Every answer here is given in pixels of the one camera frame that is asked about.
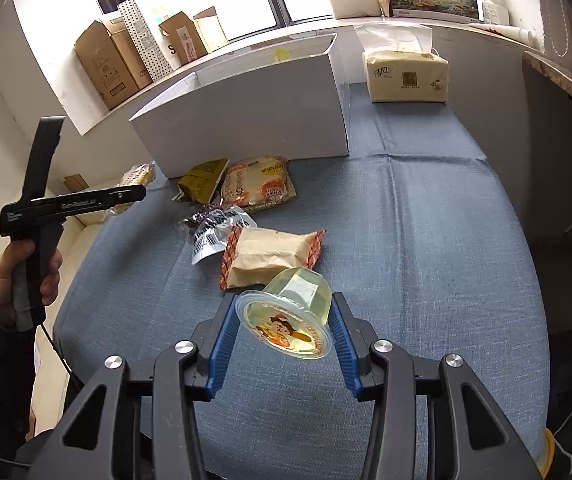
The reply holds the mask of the person left hand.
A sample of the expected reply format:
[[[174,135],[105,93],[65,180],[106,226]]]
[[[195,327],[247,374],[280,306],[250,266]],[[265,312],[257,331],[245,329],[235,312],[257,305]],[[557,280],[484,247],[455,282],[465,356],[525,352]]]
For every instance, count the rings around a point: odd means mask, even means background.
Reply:
[[[17,240],[6,246],[0,255],[0,321],[3,323],[15,322],[13,307],[13,272],[19,263],[23,263],[34,251],[31,240]],[[44,307],[52,304],[58,296],[62,254],[58,249],[50,260],[50,270],[41,284],[41,298]]]

